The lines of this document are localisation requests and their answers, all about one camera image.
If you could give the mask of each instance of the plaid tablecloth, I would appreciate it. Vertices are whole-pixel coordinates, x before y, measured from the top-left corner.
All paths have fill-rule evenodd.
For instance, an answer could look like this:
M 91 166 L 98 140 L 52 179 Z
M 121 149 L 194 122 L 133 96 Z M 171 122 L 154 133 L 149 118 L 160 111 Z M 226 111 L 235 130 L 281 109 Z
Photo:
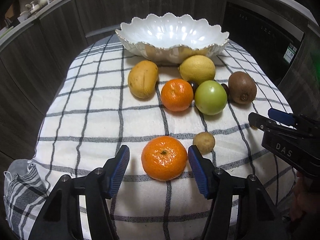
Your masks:
M 119 239 L 199 237 L 211 201 L 199 193 L 189 164 L 181 176 L 167 182 L 151 179 L 142 168 L 142 149 L 160 135 L 177 138 L 188 149 L 197 133 L 208 131 L 215 136 L 216 146 L 205 157 L 214 165 L 235 176 L 256 174 L 278 206 L 290 195 L 295 180 L 293 169 L 262 148 L 263 133 L 249 127 L 248 114 L 267 116 L 271 107 L 286 112 L 291 109 L 248 52 L 230 41 L 226 50 L 212 59 L 217 82 L 227 83 L 231 73 L 243 71 L 252 76 L 258 88 L 252 104 L 228 102 L 215 116 L 199 113 L 194 103 L 181 113 L 162 106 L 160 91 L 166 81 L 180 77 L 177 66 L 159 66 L 156 92 L 150 99 L 133 97 L 127 78 L 141 60 L 126 51 L 113 35 L 88 47 L 73 61 L 39 132 L 32 160 L 37 172 L 31 167 L 25 180 L 21 177 L 21 182 L 13 183 L 16 178 L 11 178 L 5 196 L 8 222 L 21 239 L 28 238 L 45 193 L 50 193 L 60 176 L 87 175 L 113 158 L 122 144 L 130 148 L 130 162 L 118 194 L 107 201 Z M 47 192 L 40 190 L 33 197 L 24 197 L 22 191 L 37 189 L 34 182 L 39 180 Z M 232 225 L 236 222 L 237 203 L 235 196 Z M 84 237 L 91 239 L 84 198 L 80 206 Z

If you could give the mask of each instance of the scalloped bowl rim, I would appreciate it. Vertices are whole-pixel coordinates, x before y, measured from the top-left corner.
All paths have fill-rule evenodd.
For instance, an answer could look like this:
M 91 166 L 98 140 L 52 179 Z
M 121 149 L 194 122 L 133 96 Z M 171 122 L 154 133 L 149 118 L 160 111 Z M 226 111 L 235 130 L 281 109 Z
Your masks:
M 121 30 L 118 30 L 118 29 L 115 30 L 117 36 L 118 36 L 119 38 L 121 38 L 122 40 L 126 41 L 127 43 L 129 43 L 129 44 L 131 44 L 131 45 L 134 45 L 134 46 L 137 46 L 137 45 L 140 45 L 140 44 L 145 44 L 145 45 L 152 46 L 152 47 L 154 47 L 154 48 L 156 48 L 156 49 L 163 49 L 163 50 L 174 49 L 174 48 L 178 48 L 178 47 L 185 47 L 185 48 L 191 49 L 192 51 L 197 51 L 197 50 L 207 49 L 207 48 L 213 47 L 213 46 L 215 46 L 215 45 L 217 45 L 217 46 L 219 46 L 219 47 L 223 47 L 225 44 L 227 44 L 227 43 L 229 42 L 229 35 L 230 35 L 230 33 L 229 33 L 229 32 L 222 32 L 222 31 L 221 31 L 222 28 L 221 28 L 221 26 L 220 26 L 219 24 L 210 25 L 210 24 L 208 23 L 207 19 L 201 18 L 201 19 L 199 19 L 199 20 L 195 20 L 195 19 L 193 19 L 193 17 L 192 17 L 191 15 L 189 15 L 189 14 L 184 14 L 184 15 L 182 15 L 182 16 L 175 16 L 173 13 L 168 12 L 168 13 L 164 14 L 163 16 L 158 16 L 158 15 L 155 15 L 155 14 L 153 14 L 153 13 L 150 13 L 150 14 L 148 14 L 147 17 L 144 18 L 144 19 L 141 19 L 141 18 L 139 18 L 139 17 L 133 17 L 132 20 L 131 20 L 131 23 L 129 23 L 129 24 L 128 24 L 128 23 L 125 23 L 125 24 L 131 25 L 131 24 L 133 23 L 133 20 L 134 20 L 134 19 L 146 20 L 150 15 L 154 15 L 154 16 L 156 16 L 156 17 L 158 17 L 158 18 L 163 18 L 163 17 L 165 17 L 166 15 L 173 15 L 174 17 L 176 17 L 176 18 L 178 18 L 178 19 L 181 19 L 183 16 L 188 15 L 188 16 L 191 17 L 191 19 L 192 19 L 193 21 L 198 22 L 198 21 L 203 21 L 203 20 L 204 20 L 204 21 L 206 21 L 206 23 L 208 24 L 208 26 L 211 26 L 211 27 L 219 26 L 219 27 L 220 27 L 220 33 L 227 33 L 228 35 L 227 35 L 227 37 L 226 37 L 226 39 L 225 39 L 225 42 L 224 42 L 223 44 L 212 43 L 212 44 L 209 44 L 209 45 L 207 45 L 207 46 L 205 46 L 205 47 L 196 48 L 196 49 L 193 49 L 193 48 L 191 48 L 190 46 L 185 45 L 185 44 L 176 44 L 176 45 L 173 45 L 173 46 L 171 46 L 171 47 L 164 48 L 164 47 L 156 47 L 156 46 L 154 46 L 154 45 L 152 45 L 152 44 L 150 44 L 150 43 L 148 43 L 148 42 L 145 42 L 145 41 L 138 41 L 137 43 L 135 43 L 135 42 L 130 42 L 130 41 L 126 40 L 124 37 L 122 37 L 122 36 L 118 33 L 119 31 L 122 31 L 122 24 L 125 23 L 125 22 L 122 22 L 122 23 L 120 24 L 120 29 L 121 29 Z

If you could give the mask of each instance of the white scalloped bowl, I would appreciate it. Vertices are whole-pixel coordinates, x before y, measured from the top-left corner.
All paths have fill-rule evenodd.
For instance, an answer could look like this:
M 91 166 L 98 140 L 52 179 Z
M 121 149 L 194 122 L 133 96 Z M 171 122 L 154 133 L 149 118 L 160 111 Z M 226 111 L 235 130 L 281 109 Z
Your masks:
M 185 14 L 176 17 L 166 13 L 134 17 L 130 24 L 121 23 L 116 30 L 122 45 L 131 53 L 154 62 L 182 63 L 193 55 L 213 57 L 229 42 L 229 33 L 220 25 L 209 25 L 206 19 L 194 20 Z

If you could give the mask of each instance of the green apple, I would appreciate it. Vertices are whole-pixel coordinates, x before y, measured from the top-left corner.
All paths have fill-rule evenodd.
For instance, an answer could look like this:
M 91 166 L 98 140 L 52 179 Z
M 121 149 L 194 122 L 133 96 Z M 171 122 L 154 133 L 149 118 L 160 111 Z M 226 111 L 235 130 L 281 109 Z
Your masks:
M 201 113 L 215 115 L 226 106 L 227 93 L 219 83 L 207 80 L 197 88 L 195 103 Z

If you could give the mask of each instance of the orange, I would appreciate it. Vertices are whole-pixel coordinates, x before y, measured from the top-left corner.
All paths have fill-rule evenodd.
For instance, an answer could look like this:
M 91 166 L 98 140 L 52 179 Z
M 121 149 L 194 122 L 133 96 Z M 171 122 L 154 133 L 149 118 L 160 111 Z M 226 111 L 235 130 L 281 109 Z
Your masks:
M 186 110 L 193 100 L 191 85 L 183 79 L 168 81 L 161 90 L 162 104 L 171 111 Z
M 184 146 L 170 136 L 152 139 L 141 155 L 142 166 L 151 178 L 167 181 L 178 177 L 187 165 L 188 155 Z

